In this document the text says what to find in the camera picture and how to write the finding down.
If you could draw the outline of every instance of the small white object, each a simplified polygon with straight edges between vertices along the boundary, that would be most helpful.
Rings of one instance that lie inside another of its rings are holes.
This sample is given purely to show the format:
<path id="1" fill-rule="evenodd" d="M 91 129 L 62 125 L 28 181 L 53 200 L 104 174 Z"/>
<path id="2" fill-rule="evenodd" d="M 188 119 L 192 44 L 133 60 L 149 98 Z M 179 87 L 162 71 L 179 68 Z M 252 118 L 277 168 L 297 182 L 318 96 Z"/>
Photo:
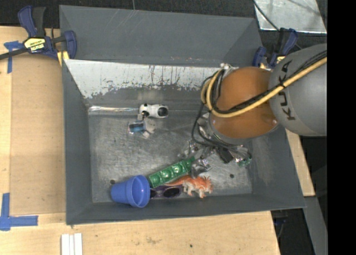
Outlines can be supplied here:
<path id="1" fill-rule="evenodd" d="M 165 105 L 149 105 L 143 104 L 139 108 L 139 114 L 144 117 L 155 117 L 157 119 L 164 119 L 168 116 L 168 107 Z"/>
<path id="2" fill-rule="evenodd" d="M 145 131 L 144 133 L 142 133 L 142 135 L 143 135 L 145 138 L 149 138 L 149 137 L 150 137 L 150 134 L 149 134 L 147 131 Z"/>
<path id="3" fill-rule="evenodd" d="M 61 235 L 61 255 L 83 255 L 81 233 Z"/>

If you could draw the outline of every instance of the metal plate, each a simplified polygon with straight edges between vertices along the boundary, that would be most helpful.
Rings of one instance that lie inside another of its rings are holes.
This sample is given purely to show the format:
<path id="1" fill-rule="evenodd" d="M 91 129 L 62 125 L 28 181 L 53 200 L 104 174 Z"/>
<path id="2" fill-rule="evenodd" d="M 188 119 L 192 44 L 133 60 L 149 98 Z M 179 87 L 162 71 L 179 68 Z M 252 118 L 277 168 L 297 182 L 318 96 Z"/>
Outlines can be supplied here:
<path id="1" fill-rule="evenodd" d="M 316 0 L 256 0 L 264 14 L 278 28 L 293 28 L 298 32 L 326 33 Z M 255 7 L 262 30 L 276 30 Z"/>

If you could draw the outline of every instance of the table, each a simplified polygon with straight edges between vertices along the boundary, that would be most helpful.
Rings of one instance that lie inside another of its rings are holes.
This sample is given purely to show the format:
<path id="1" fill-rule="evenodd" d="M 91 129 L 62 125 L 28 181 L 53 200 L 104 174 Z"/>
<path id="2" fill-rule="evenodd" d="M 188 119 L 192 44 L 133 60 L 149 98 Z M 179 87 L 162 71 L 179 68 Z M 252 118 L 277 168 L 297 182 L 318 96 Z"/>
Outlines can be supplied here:
<path id="1" fill-rule="evenodd" d="M 0 26 L 0 53 L 26 37 L 21 27 Z M 82 233 L 85 255 L 280 254 L 270 212 L 66 225 L 60 64 L 25 53 L 8 74 L 7 62 L 0 61 L 0 195 L 10 192 L 10 215 L 39 216 L 38 226 L 0 232 L 0 254 L 59 254 L 64 233 Z M 303 194 L 314 196 L 299 137 L 287 136 Z"/>

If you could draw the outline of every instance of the scuff mark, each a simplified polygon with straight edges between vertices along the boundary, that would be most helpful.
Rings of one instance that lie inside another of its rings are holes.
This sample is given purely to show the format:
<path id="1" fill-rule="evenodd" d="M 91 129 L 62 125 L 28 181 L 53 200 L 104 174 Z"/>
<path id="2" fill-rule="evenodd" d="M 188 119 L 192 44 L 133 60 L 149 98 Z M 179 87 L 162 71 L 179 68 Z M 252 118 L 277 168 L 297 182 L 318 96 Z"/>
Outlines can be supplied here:
<path id="1" fill-rule="evenodd" d="M 155 245 L 156 243 L 160 243 L 162 241 L 162 239 L 153 240 L 151 237 L 147 237 L 146 240 L 147 240 L 147 243 L 151 243 L 152 245 Z"/>

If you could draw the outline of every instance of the blue plastic cup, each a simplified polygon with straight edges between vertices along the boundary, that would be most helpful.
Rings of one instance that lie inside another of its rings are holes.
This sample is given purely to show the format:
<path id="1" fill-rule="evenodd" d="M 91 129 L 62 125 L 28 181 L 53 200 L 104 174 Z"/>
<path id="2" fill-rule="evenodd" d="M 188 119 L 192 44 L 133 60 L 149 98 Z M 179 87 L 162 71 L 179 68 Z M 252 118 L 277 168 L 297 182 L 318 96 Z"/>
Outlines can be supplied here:
<path id="1" fill-rule="evenodd" d="M 137 175 L 125 182 L 114 184 L 110 194 L 116 203 L 131 204 L 133 207 L 143 208 L 150 200 L 150 184 L 145 176 Z"/>

